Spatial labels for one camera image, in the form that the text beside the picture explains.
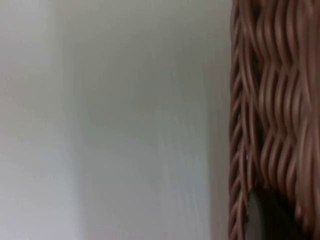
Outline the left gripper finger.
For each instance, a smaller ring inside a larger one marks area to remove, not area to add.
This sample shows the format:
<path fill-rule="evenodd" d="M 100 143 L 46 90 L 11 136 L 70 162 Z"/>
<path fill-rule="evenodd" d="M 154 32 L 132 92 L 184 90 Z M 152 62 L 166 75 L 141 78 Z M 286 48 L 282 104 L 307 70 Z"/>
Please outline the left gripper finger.
<path fill-rule="evenodd" d="M 247 240 L 306 240 L 277 198 L 263 188 L 249 194 L 246 215 Z"/>

